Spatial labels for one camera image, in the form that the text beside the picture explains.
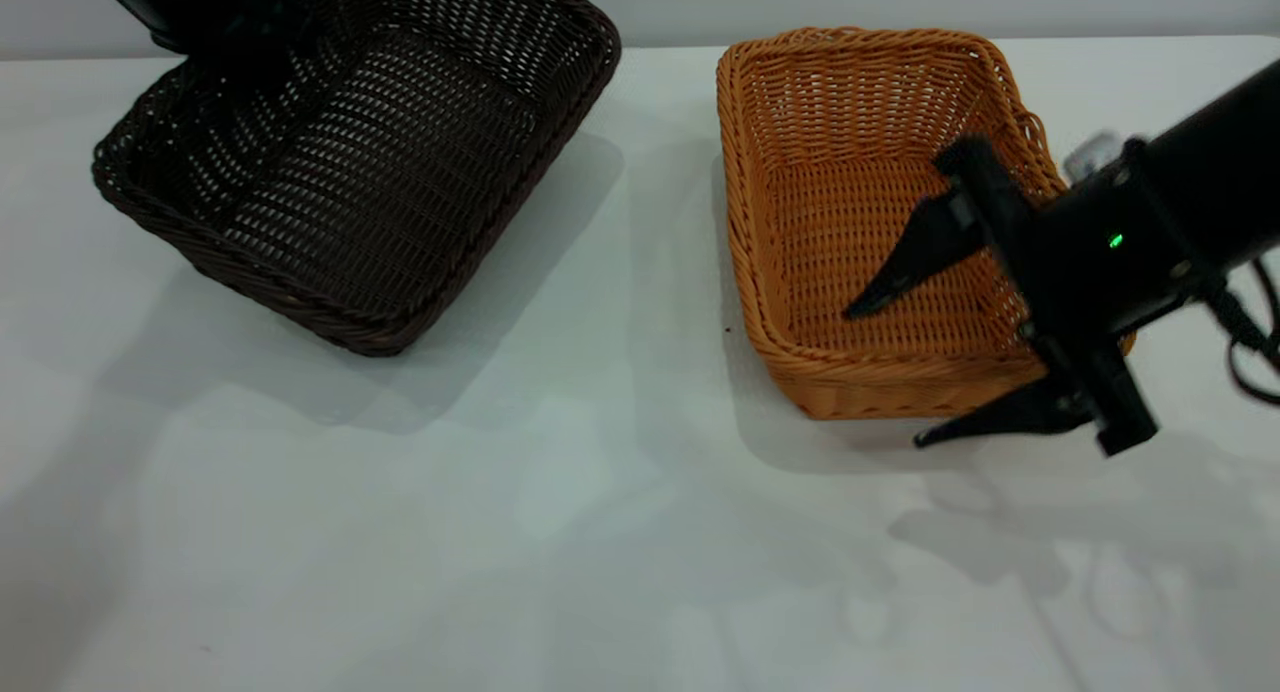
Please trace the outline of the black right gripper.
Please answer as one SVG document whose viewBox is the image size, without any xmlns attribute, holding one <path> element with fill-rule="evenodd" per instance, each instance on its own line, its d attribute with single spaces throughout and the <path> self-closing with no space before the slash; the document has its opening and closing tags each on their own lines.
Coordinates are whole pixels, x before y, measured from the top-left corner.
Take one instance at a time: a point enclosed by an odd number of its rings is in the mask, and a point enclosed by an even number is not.
<svg viewBox="0 0 1280 692">
<path fill-rule="evenodd" d="M 1116 455 L 1157 423 L 1121 350 L 1123 338 L 1169 313 L 1179 263 L 1196 263 L 1188 232 L 1206 189 L 1201 148 L 1130 139 L 1111 162 L 1033 208 L 987 139 L 957 139 L 936 159 L 954 182 L 924 197 L 859 295 L 849 320 L 872 317 L 989 246 L 1027 304 L 1024 324 L 1046 376 L 914 436 L 914 446 L 1000 434 L 1068 434 L 1093 423 Z"/>
</svg>

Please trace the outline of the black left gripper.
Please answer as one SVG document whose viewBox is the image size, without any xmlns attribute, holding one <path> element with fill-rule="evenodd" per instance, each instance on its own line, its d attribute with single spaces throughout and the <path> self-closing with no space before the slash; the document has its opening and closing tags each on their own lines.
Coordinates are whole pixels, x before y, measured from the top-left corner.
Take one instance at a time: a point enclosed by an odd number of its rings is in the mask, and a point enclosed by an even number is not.
<svg viewBox="0 0 1280 692">
<path fill-rule="evenodd" d="M 114 0 L 154 41 L 238 81 L 288 74 L 301 35 L 293 0 Z"/>
</svg>

